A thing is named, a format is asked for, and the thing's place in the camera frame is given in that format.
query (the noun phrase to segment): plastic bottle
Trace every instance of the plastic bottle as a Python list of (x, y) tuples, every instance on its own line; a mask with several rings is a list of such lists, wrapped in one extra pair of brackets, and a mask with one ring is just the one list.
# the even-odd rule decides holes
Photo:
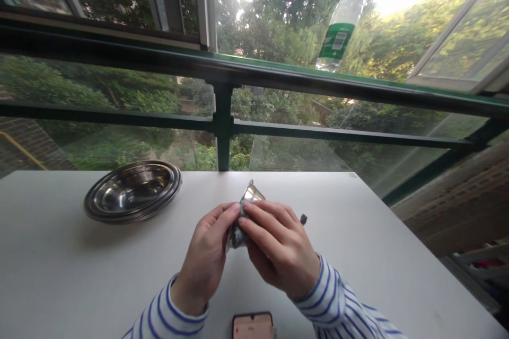
[(361, 18), (365, 0), (340, 0), (330, 18), (315, 68), (336, 72), (355, 26)]

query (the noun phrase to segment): table surface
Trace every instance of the table surface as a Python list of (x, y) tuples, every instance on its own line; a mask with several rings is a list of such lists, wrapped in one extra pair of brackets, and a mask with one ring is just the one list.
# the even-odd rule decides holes
[[(180, 270), (197, 221), (238, 200), (250, 179), (305, 213), (314, 249), (410, 339), (509, 337), (354, 173), (184, 172), (160, 215), (128, 226), (83, 212), (103, 174), (18, 171), (0, 181), (1, 337), (121, 337)], [(203, 337), (229, 338), (234, 314), (266, 310), (279, 339), (314, 337), (245, 248), (230, 251)]]

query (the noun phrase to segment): phone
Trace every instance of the phone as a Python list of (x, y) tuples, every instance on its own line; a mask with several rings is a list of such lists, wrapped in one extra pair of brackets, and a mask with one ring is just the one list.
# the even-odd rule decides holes
[(233, 316), (232, 339), (274, 339), (272, 314), (240, 314)]

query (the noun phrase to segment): green metal railing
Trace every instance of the green metal railing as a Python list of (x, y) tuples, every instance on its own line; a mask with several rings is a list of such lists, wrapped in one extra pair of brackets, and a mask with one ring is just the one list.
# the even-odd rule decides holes
[[(391, 191), (383, 199), (388, 205), (418, 189), (471, 153), (483, 150), (490, 140), (509, 128), (509, 102), (487, 96), (417, 88), (5, 19), (0, 21), (0, 40), (1, 52), (4, 53), (204, 79), (214, 88), (216, 110), (212, 117), (94, 110), (11, 101), (0, 101), (0, 115), (208, 131), (217, 138), (219, 171), (228, 171), (230, 139), (241, 133), (449, 149), (442, 157)], [(234, 119), (231, 113), (233, 89), (241, 85), (347, 97), (490, 119), (464, 139), (241, 121)]]

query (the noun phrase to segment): striped sleeve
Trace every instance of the striped sleeve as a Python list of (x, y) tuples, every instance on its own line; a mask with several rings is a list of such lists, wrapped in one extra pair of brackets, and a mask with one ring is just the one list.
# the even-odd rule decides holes
[(208, 304), (200, 316), (189, 316), (181, 312), (171, 301), (170, 287), (177, 278), (174, 275), (150, 305), (134, 322), (122, 339), (142, 338), (187, 338), (201, 337), (201, 329), (208, 315)]
[(339, 272), (320, 256), (320, 278), (304, 299), (292, 300), (318, 339), (406, 339), (375, 308), (360, 303)]

